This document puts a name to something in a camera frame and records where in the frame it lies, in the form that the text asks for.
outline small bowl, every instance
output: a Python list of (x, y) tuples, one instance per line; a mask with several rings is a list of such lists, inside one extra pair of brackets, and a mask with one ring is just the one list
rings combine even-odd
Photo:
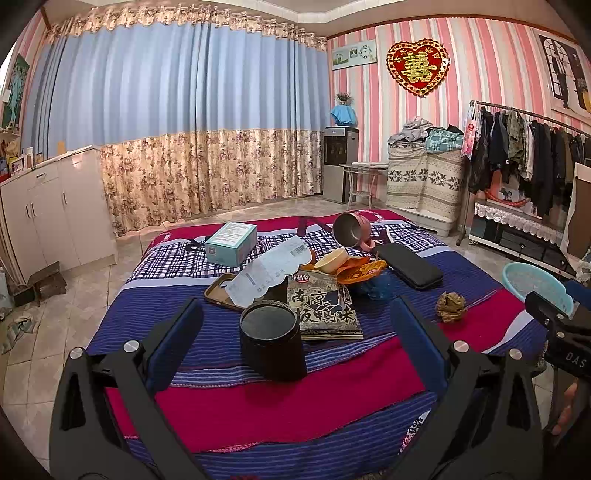
[(331, 275), (335, 273), (339, 267), (347, 261), (348, 258), (349, 254), (347, 253), (347, 249), (345, 247), (337, 248), (336, 250), (327, 253), (320, 260), (318, 260), (316, 265), (314, 265), (314, 268), (316, 270), (320, 270), (322, 273)]

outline cabinet door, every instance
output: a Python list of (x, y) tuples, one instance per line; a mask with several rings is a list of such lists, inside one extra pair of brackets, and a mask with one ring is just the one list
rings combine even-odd
[(47, 264), (59, 260), (61, 270), (80, 265), (61, 202), (60, 180), (50, 180), (32, 188), (29, 197), (35, 230)]
[(116, 254), (96, 150), (59, 162), (64, 211), (83, 265)]
[(47, 266), (37, 238), (27, 185), (15, 179), (2, 187), (2, 207), (12, 250), (25, 281)]

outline black cylindrical container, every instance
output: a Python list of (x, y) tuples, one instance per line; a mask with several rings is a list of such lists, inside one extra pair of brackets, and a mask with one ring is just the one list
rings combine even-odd
[(240, 345), (246, 363), (265, 378), (292, 381), (307, 374), (300, 325), (285, 303), (263, 300), (245, 309)]

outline blue curtain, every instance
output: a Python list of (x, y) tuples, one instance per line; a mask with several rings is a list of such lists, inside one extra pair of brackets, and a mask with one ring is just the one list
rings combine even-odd
[(326, 52), (209, 23), (104, 28), (46, 45), (22, 147), (46, 158), (85, 145), (190, 131), (329, 125)]

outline black phone case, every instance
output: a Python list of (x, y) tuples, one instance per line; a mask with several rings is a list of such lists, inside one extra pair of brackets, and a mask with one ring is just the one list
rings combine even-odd
[(416, 290), (434, 287), (443, 279), (443, 272), (401, 244), (377, 245), (376, 253), (397, 276)]

